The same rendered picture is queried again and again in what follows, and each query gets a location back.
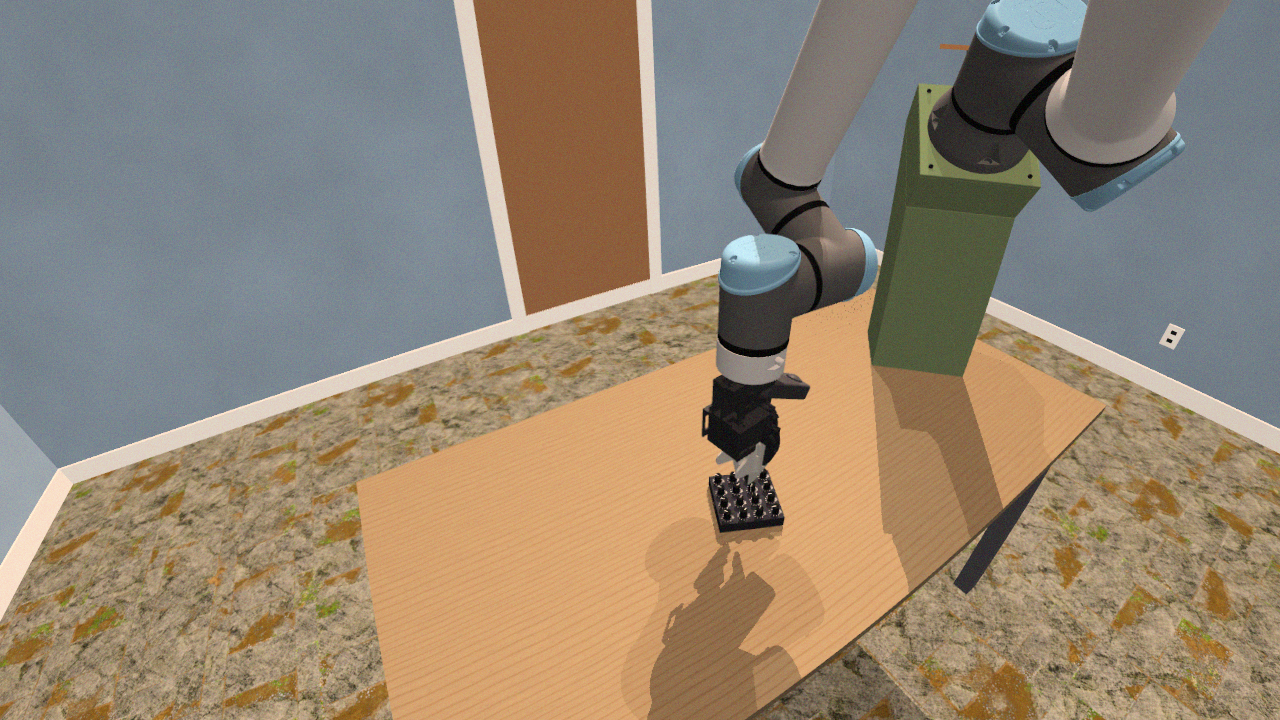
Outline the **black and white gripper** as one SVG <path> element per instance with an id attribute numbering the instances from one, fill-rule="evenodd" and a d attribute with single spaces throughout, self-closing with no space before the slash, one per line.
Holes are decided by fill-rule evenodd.
<path id="1" fill-rule="evenodd" d="M 760 475 L 777 454 L 781 430 L 778 427 L 780 416 L 774 405 L 771 404 L 771 398 L 762 397 L 762 392 L 748 393 L 748 391 L 765 391 L 774 386 L 774 382 L 763 386 L 746 386 L 718 375 L 713 379 L 712 404 L 703 407 L 701 437 L 707 436 L 708 415 L 707 439 L 722 450 L 717 455 L 716 462 L 721 465 L 733 460 L 735 478 L 739 479 L 749 474 L 748 486 Z"/>

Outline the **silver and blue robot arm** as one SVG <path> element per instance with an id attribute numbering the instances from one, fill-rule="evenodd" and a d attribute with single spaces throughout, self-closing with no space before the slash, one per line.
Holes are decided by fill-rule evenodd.
<path id="1" fill-rule="evenodd" d="M 746 386 L 777 379 L 764 398 L 810 389 L 783 373 L 794 316 L 876 281 L 874 243 L 817 187 L 918 1 L 820 0 L 765 141 L 735 170 L 765 234 L 722 252 L 716 366 Z M 1030 149 L 1084 211 L 1103 208 L 1184 151 L 1174 91 L 1230 3 L 993 0 L 932 108 L 931 143 L 979 174 Z"/>

